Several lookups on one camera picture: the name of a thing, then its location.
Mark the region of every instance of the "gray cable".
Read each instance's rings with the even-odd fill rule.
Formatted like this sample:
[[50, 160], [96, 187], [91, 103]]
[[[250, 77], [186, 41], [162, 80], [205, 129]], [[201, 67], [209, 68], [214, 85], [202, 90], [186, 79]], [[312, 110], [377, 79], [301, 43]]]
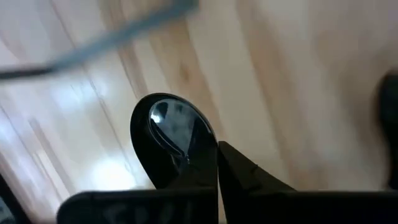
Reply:
[[197, 0], [173, 0], [171, 6], [161, 9], [138, 21], [131, 21], [123, 28], [106, 34], [82, 48], [75, 49], [47, 65], [0, 71], [0, 80], [37, 77], [80, 65], [107, 50], [114, 49], [126, 41], [137, 37], [144, 31], [148, 31], [172, 19], [184, 16], [188, 11], [194, 9], [197, 4]]

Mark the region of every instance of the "wood grain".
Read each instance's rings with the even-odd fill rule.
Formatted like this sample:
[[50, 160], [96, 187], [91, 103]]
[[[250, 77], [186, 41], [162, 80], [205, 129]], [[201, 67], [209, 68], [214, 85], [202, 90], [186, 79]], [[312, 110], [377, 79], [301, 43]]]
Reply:
[[[43, 63], [165, 4], [0, 1], [0, 65]], [[80, 68], [0, 83], [0, 173], [37, 223], [77, 192], [151, 188], [129, 120], [143, 96], [166, 92], [297, 189], [380, 190], [374, 95], [398, 62], [397, 10], [394, 0], [201, 0]]]

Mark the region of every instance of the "reflective black surface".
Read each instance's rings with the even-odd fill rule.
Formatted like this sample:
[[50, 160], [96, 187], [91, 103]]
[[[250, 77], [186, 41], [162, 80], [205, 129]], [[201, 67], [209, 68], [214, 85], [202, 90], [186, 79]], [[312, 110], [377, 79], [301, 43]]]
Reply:
[[173, 187], [192, 169], [196, 174], [211, 169], [216, 159], [218, 143], [209, 122], [179, 96], [144, 97], [133, 111], [130, 132], [137, 157], [157, 189]]
[[213, 135], [202, 116], [188, 103], [164, 99], [149, 111], [150, 131], [167, 150], [178, 171], [190, 163], [189, 152], [205, 146], [204, 134]]

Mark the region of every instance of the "wooden floor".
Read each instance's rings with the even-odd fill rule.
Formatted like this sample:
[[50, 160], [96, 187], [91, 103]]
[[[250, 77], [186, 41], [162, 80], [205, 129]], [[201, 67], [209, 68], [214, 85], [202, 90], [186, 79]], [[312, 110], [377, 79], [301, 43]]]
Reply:
[[[2, 0], [0, 64], [45, 62], [161, 5]], [[373, 101], [398, 64], [397, 12], [395, 0], [200, 0], [80, 68], [0, 83], [0, 173], [36, 222], [83, 190], [151, 188], [129, 122], [140, 98], [167, 92], [297, 189], [382, 189]]]

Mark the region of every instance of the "black device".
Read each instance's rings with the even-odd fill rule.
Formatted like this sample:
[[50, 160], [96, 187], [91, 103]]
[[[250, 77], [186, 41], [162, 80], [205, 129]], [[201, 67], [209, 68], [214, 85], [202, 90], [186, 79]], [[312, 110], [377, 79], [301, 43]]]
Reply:
[[228, 223], [398, 222], [394, 191], [298, 192], [218, 142], [207, 119], [178, 96], [143, 98], [130, 131], [157, 190], [80, 193], [60, 207], [59, 224], [218, 223], [217, 179]]

